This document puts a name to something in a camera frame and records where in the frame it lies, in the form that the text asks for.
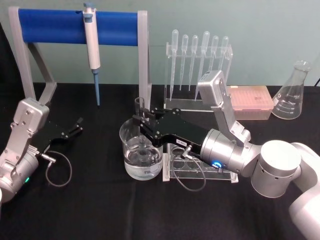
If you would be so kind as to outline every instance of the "blue padded bar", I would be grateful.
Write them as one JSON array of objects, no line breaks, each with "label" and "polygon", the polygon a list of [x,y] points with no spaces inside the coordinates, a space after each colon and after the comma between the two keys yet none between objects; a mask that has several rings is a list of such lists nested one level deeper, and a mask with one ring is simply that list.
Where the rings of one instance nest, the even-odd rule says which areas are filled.
[{"label": "blue padded bar", "polygon": [[[25,43],[86,44],[82,11],[18,10]],[[136,12],[96,12],[100,45],[138,46]]]}]

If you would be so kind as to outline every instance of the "pipette rack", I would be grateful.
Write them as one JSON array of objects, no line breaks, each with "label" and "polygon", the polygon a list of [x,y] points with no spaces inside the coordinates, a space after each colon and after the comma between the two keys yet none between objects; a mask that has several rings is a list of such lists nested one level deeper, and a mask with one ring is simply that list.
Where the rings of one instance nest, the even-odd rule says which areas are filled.
[{"label": "pipette rack", "polygon": [[[209,63],[212,58],[214,58],[212,70],[219,70],[220,60],[223,59],[222,68],[225,80],[228,80],[229,71],[231,67],[231,62],[233,58],[233,50],[230,44],[227,45],[226,49],[218,46],[215,54],[211,52],[211,41],[209,40],[209,46],[205,52],[205,59],[202,74],[203,75],[209,69]],[[178,49],[176,51],[176,62],[175,62],[175,74],[174,74],[174,87],[172,98],[170,99],[170,81],[171,81],[171,67],[172,67],[172,50],[171,45],[166,43],[166,60],[165,60],[165,77],[164,77],[164,108],[173,109],[179,108],[182,111],[194,111],[194,112],[212,112],[210,106],[204,105],[202,103],[200,94],[197,95],[197,100],[195,100],[196,94],[196,84],[198,81],[198,73],[200,68],[201,60],[201,39],[198,41],[197,50],[195,53],[195,60],[193,66],[193,74],[191,78],[191,86],[189,91],[189,71],[191,65],[192,51],[191,51],[191,40],[189,39],[189,44],[186,50],[184,71],[183,71],[183,82],[180,90],[180,70],[181,70],[181,60],[182,60],[182,46],[179,42]]]}]

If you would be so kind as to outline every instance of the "light green wall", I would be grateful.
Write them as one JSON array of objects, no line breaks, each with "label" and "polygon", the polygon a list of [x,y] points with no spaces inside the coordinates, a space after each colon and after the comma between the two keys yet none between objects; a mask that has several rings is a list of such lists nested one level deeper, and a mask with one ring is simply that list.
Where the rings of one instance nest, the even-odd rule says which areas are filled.
[{"label": "light green wall", "polygon": [[[2,0],[0,21],[13,47],[8,7],[81,10],[84,0]],[[171,32],[180,36],[208,30],[229,36],[233,61],[230,85],[282,85],[296,60],[313,61],[320,42],[319,0],[92,0],[100,11],[149,16],[150,68],[153,84],[163,84],[165,44]],[[61,83],[92,83],[85,45],[41,44],[52,74]],[[100,82],[138,83],[136,47],[101,46]],[[42,77],[32,63],[35,82]],[[313,85],[316,79],[307,79]]]}]

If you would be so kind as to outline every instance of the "test tube rack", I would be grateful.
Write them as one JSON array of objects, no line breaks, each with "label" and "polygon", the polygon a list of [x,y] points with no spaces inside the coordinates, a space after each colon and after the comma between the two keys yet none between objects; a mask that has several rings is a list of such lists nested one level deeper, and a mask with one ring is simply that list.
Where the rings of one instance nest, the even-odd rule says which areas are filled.
[{"label": "test tube rack", "polygon": [[[219,46],[212,46],[213,38],[217,38],[217,36],[211,37],[209,39],[208,47],[205,51],[205,57],[203,62],[203,69],[201,72],[201,76],[210,69],[210,61],[213,60],[212,70],[222,70],[225,80],[228,80],[229,71],[233,59],[233,50],[231,45],[229,44],[229,38],[225,36],[222,40],[219,40]],[[222,46],[222,42],[226,42],[227,39],[228,44],[226,46]],[[201,39],[199,39],[199,45],[196,47],[194,65],[193,65],[193,73],[191,76],[191,86],[189,90],[189,73],[190,66],[192,62],[192,46],[191,40],[189,39],[189,44],[187,46],[185,52],[185,62],[184,62],[184,71],[182,78],[182,86],[180,89],[180,70],[181,70],[181,62],[183,56],[182,43],[179,42],[177,50],[176,50],[176,60],[175,60],[175,71],[174,71],[174,86],[172,97],[170,98],[170,83],[171,83],[171,74],[172,74],[172,45],[169,42],[166,43],[166,60],[165,60],[165,77],[164,77],[164,108],[165,109],[173,109],[179,108],[182,111],[194,111],[194,112],[212,112],[210,106],[204,105],[202,103],[200,94],[197,95],[197,99],[195,100],[196,94],[196,85],[198,83],[198,75],[200,70],[200,62],[202,58],[202,46]]]},{"label": "test tube rack", "polygon": [[[162,180],[164,182],[175,178],[173,171],[179,179],[203,179],[203,174],[194,161],[180,157],[183,152],[184,149],[177,145],[171,143],[167,145],[167,153],[164,153],[166,156],[163,158],[162,168]],[[216,168],[209,166],[199,159],[194,158],[194,160],[200,165],[205,178],[208,180],[227,180],[231,183],[239,182],[238,175],[234,172],[229,170],[220,170],[218,172]]]}]

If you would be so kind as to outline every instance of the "glass beaker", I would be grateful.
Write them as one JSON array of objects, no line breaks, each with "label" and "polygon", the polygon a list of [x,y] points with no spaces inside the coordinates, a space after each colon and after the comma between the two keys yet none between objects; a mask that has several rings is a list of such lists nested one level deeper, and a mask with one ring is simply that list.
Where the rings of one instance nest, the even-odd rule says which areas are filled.
[{"label": "glass beaker", "polygon": [[311,65],[307,61],[297,61],[286,83],[273,97],[273,115],[291,120],[300,116],[304,97],[304,84]]},{"label": "glass beaker", "polygon": [[[134,100],[136,114],[142,117],[140,108],[144,107],[144,99]],[[154,147],[149,139],[140,133],[140,127],[133,124],[132,118],[120,128],[124,166],[126,172],[136,180],[150,180],[162,169],[163,148]]]}]

